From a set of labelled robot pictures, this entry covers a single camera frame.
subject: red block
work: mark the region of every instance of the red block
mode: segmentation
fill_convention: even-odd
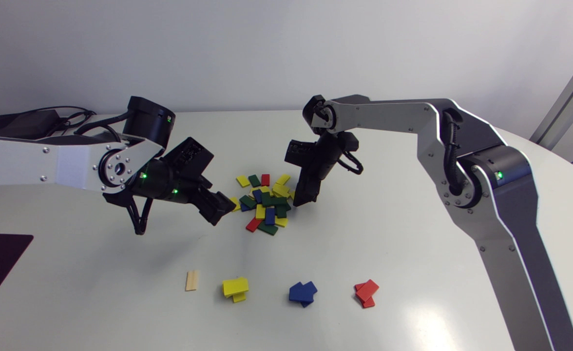
[[[262,219],[252,218],[251,221],[248,223],[248,225],[246,225],[246,229],[254,233],[254,231],[258,228],[258,225],[262,221],[263,221]]]
[[[368,299],[373,296],[373,294],[378,291],[380,287],[373,282],[373,280],[369,279],[363,286],[356,291],[356,296],[361,302],[366,302]]]
[[[269,186],[269,174],[262,174],[260,176],[260,186],[268,187]]]

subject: robotic arm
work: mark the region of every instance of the robotic arm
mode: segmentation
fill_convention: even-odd
[[[122,120],[123,133],[115,133],[109,124]],[[202,172],[213,154],[189,137],[158,158],[168,146],[174,121],[169,109],[133,96],[126,113],[86,124],[75,135],[0,137],[0,185],[61,184],[102,193],[107,202],[127,209],[139,235],[146,231],[154,199],[191,203],[216,225],[235,205],[224,194],[208,190],[212,184]],[[81,135],[95,127],[109,131]],[[142,214],[134,195],[146,198]]]
[[[448,99],[317,95],[303,114],[320,137],[289,144],[285,161],[302,168],[294,205],[316,201],[321,181],[336,163],[362,172],[351,154],[358,140],[348,129],[417,134],[419,162],[453,222],[475,240],[514,348],[573,351],[573,325],[536,226],[531,167],[489,123]]]

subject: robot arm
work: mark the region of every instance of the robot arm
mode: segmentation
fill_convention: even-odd
[[[418,160],[453,222],[482,257],[517,350],[573,350],[573,325],[536,226],[531,167],[492,126],[448,99],[371,101],[313,97],[304,119],[320,135],[292,140],[285,161],[302,167],[293,204],[316,201],[338,162],[354,173],[357,127],[418,135]],[[344,155],[356,169],[340,160]]]

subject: pile of blocks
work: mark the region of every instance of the pile of blocks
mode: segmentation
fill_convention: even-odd
[[[306,306],[315,301],[313,300],[313,295],[315,295],[315,293],[317,293],[317,288],[313,282],[308,282],[306,284],[298,282],[289,289],[288,299],[290,301],[300,302],[302,307],[306,308]]]
[[[290,175],[283,174],[269,188],[271,184],[269,174],[261,175],[260,180],[256,174],[249,177],[244,175],[237,177],[237,182],[241,187],[252,186],[249,194],[241,198],[230,198],[236,205],[233,212],[254,210],[254,218],[246,226],[248,231],[254,232],[260,229],[267,234],[275,235],[278,227],[287,226],[287,212],[291,211],[288,200],[295,198],[295,191],[286,185],[289,179],[291,179]]]
[[[246,300],[246,292],[249,291],[249,286],[246,278],[239,277],[231,280],[224,280],[222,282],[224,288],[224,296],[226,298],[232,297],[233,303],[242,302]]]

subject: colored block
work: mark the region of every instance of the colored block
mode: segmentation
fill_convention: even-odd
[[[264,231],[267,234],[271,234],[271,235],[276,235],[276,232],[278,231],[278,227],[276,227],[275,225],[267,225],[263,222],[258,224],[258,229]]]
[[[249,186],[249,180],[246,176],[244,175],[240,175],[237,177],[237,182],[239,182],[239,185],[244,188],[246,186]]]
[[[260,175],[260,185],[267,187],[269,186],[269,174]]]
[[[265,219],[265,208],[263,206],[256,207],[256,219]]]
[[[289,179],[291,179],[290,175],[283,174],[280,176],[280,178],[278,178],[278,180],[276,180],[276,184],[280,184],[281,186],[283,186],[288,182]]]
[[[263,206],[265,207],[271,206],[272,200],[273,198],[271,198],[271,195],[269,195],[269,193],[260,194],[260,202],[262,203]]]
[[[379,288],[380,287],[377,284],[375,284],[375,282],[373,282],[373,280],[369,279],[369,280],[367,280],[366,283],[364,283],[364,285],[362,287],[360,287],[360,289],[358,289],[358,291],[356,291],[356,296],[358,297],[360,302],[365,302],[369,298],[371,298],[371,296],[376,291],[378,291]]]
[[[276,209],[274,209],[273,207],[269,207],[265,211],[265,224],[276,225]]]
[[[260,204],[261,202],[263,202],[263,200],[261,198],[261,196],[263,195],[263,192],[260,191],[260,189],[257,189],[255,191],[253,191],[252,193],[254,194],[254,199],[256,200],[257,204]]]
[[[246,300],[246,293],[236,293],[232,296],[233,303],[242,302]]]
[[[253,187],[260,187],[260,180],[258,180],[258,177],[256,176],[256,174],[252,174],[248,177],[249,183],[251,184],[251,186]]]
[[[253,209],[256,207],[256,201],[249,198],[247,195],[242,196],[239,201],[241,204],[245,204],[247,207]]]
[[[239,277],[231,280],[224,280],[222,282],[224,289],[224,296],[231,297],[236,293],[245,293],[249,291],[248,281],[246,278]]]
[[[233,212],[239,211],[241,209],[241,204],[239,204],[239,200],[237,200],[237,198],[231,197],[230,201],[232,201],[233,204],[235,204],[235,209],[232,210]]]
[[[254,231],[258,228],[258,225],[262,221],[263,221],[262,219],[252,218],[251,221],[248,223],[248,225],[246,225],[246,229],[254,233]]]
[[[282,197],[288,197],[288,192],[290,189],[287,186],[276,183],[273,185],[272,190],[274,194],[278,194]]]
[[[276,206],[276,217],[278,218],[287,218],[287,209],[284,206]]]
[[[278,218],[276,217],[274,222],[276,223],[276,225],[286,228],[287,224],[288,224],[288,218]]]

